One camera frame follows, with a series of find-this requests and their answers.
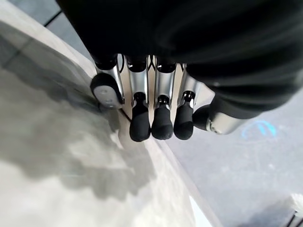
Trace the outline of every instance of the robotic hand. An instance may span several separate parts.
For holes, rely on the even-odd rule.
[[[102,106],[121,108],[117,53],[126,56],[132,88],[131,138],[150,133],[187,140],[193,127],[228,134],[286,103],[303,83],[301,0],[57,0],[93,57],[91,90]],[[157,56],[154,122],[148,119],[147,56]],[[183,72],[174,126],[176,64]],[[203,82],[215,92],[194,112]]]

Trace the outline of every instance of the white marble surface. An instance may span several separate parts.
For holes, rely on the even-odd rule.
[[[68,21],[64,13],[61,13],[55,20],[53,20],[48,26],[52,33],[65,41],[68,45],[80,52],[84,57],[93,61],[89,54],[89,51],[84,46],[82,40],[78,36],[77,32]]]
[[[1,226],[221,226],[165,144],[98,111],[93,64],[6,1],[0,48]]]

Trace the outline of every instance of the silver metal joint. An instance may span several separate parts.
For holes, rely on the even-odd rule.
[[[94,89],[97,100],[108,109],[121,109],[122,103],[118,100],[115,90],[110,86],[99,86]]]
[[[192,78],[188,72],[186,71],[186,68],[183,71],[183,76],[182,76],[182,81],[180,84],[180,90],[179,90],[179,95],[178,95],[178,107],[183,105],[185,103],[186,99],[186,92],[193,92],[194,93],[194,98],[190,102],[190,106],[194,108],[196,105],[196,99],[199,94],[200,88],[201,88],[202,83],[200,81],[197,81],[196,79]]]
[[[118,65],[118,63],[117,63],[117,65],[115,65],[110,70],[101,70],[98,67],[96,67],[96,69],[97,69],[97,73],[100,73],[100,72],[107,73],[107,74],[111,75],[115,79],[115,81],[116,81],[116,83],[118,85],[118,89],[119,89],[119,92],[121,94],[121,97],[123,99],[123,104],[124,104],[125,98],[124,98],[123,86],[122,86],[122,81],[121,81],[121,77],[120,77],[120,71],[119,71],[119,65]]]
[[[147,66],[146,69],[141,72],[132,72],[129,69],[129,79],[130,79],[131,91],[132,91],[132,107],[136,105],[136,101],[134,101],[134,94],[136,94],[137,92],[142,92],[145,94],[145,105],[148,107],[149,95],[148,95]]]
[[[159,107],[158,98],[161,95],[169,99],[168,106],[171,108],[171,100],[174,88],[176,70],[170,73],[159,72],[156,69],[155,92],[154,92],[154,109]]]
[[[219,135],[226,135],[235,131],[240,125],[248,119],[238,119],[230,117],[224,113],[215,113],[210,116],[206,122],[206,130]]]

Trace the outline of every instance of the gray floor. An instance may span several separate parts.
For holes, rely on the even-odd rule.
[[[11,0],[40,23],[54,1]],[[48,27],[84,56],[89,53],[64,15]],[[290,194],[303,191],[301,92],[279,110],[261,115],[232,135],[196,130],[189,141],[168,144],[225,227],[277,227],[292,212]]]
[[[9,2],[41,24],[45,24],[60,10],[54,0],[9,0]]]

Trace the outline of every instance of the black fabric covering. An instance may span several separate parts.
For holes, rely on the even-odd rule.
[[[57,0],[96,62],[153,54],[254,113],[302,86],[302,0]]]

